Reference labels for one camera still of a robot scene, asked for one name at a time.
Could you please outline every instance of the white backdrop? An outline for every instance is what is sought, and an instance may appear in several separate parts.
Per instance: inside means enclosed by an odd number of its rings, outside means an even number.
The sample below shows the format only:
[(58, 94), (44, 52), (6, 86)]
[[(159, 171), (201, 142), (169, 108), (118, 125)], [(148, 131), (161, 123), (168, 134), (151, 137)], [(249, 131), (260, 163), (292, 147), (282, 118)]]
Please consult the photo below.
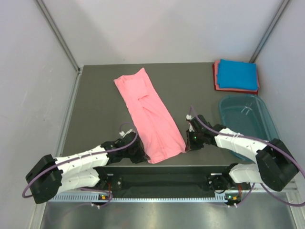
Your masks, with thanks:
[(79, 65), (248, 61), (281, 0), (44, 0)]
[[(305, 1), (291, 1), (257, 60), (260, 96), (281, 139), (305, 168)], [(305, 181), (297, 185), (305, 200)]]
[(54, 154), (76, 72), (33, 0), (0, 1), (0, 228), (24, 229), (25, 176)]

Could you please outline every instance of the reflective metal surface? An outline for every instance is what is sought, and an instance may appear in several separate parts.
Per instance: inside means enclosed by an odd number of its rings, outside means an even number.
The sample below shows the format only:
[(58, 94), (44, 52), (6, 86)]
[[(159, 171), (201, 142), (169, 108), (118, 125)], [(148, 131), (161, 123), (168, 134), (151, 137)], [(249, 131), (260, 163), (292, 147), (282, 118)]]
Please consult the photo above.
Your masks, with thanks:
[[(57, 221), (76, 203), (48, 203)], [(45, 213), (41, 229), (294, 229), (289, 207), (267, 194), (252, 194), (235, 208), (209, 203), (113, 203), (98, 210), (81, 206), (51, 225)]]

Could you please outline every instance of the gray tabletop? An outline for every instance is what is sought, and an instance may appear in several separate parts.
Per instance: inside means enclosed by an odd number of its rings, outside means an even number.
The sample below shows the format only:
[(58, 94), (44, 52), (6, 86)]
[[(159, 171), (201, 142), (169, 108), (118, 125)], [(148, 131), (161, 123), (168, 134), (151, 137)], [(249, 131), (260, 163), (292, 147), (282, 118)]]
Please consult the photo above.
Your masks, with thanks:
[[(119, 138), (119, 126), (131, 122), (124, 100), (113, 80), (146, 69), (153, 86), (175, 120), (184, 139), (185, 116), (192, 104), (212, 125), (221, 123), (218, 103), (230, 92), (213, 86), (213, 63), (156, 63), (84, 66), (63, 156), (73, 155)], [(242, 161), (224, 149), (206, 146), (179, 154), (158, 164), (132, 164), (128, 159), (110, 166), (226, 166)]]

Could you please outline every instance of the stack of folded cloth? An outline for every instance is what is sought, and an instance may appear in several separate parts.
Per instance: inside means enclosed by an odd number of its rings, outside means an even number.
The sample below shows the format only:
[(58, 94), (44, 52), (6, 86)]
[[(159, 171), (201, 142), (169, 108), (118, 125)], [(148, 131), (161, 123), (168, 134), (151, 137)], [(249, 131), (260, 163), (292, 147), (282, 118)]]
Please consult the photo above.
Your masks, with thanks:
[(259, 82), (255, 63), (215, 61), (213, 72), (214, 88), (217, 91), (258, 94)]

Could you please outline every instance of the gray floor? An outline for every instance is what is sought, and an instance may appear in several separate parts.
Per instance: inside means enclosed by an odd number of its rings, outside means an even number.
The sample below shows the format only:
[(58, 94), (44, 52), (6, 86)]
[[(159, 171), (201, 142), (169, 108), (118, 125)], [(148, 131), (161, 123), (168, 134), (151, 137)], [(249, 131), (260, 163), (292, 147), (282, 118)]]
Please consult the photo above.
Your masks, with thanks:
[(100, 210), (77, 204), (49, 203), (51, 225), (41, 229), (294, 229), (290, 209), (267, 194), (252, 194), (240, 208), (207, 203), (113, 203)]
[[(113, 79), (134, 74), (144, 67), (153, 86), (185, 138), (185, 116), (193, 105), (211, 124), (220, 123), (218, 103), (228, 92), (213, 87), (212, 63), (161, 63), (84, 66), (63, 155), (69, 156), (119, 137), (119, 126), (130, 122), (124, 100)], [(240, 162), (228, 151), (207, 146), (196, 152), (180, 154), (155, 166), (229, 165)], [(123, 160), (112, 166), (134, 166)], [(140, 163), (137, 166), (151, 166)]]
[[(119, 137), (119, 126), (131, 121), (126, 105), (113, 79), (134, 74), (145, 67), (150, 79), (185, 138), (185, 116), (192, 104), (211, 122), (220, 123), (218, 103), (233, 93), (213, 89), (211, 63), (132, 64), (85, 66), (77, 93), (63, 156), (96, 147)], [(136, 166), (215, 166), (241, 162), (228, 151), (207, 146), (196, 152), (180, 154), (156, 165)], [(124, 160), (111, 166), (135, 166)], [(290, 208), (267, 194), (252, 194), (238, 209), (194, 203), (113, 203), (101, 210), (82, 206), (60, 217), (78, 204), (48, 203), (52, 221), (46, 214), (43, 229), (292, 229)]]

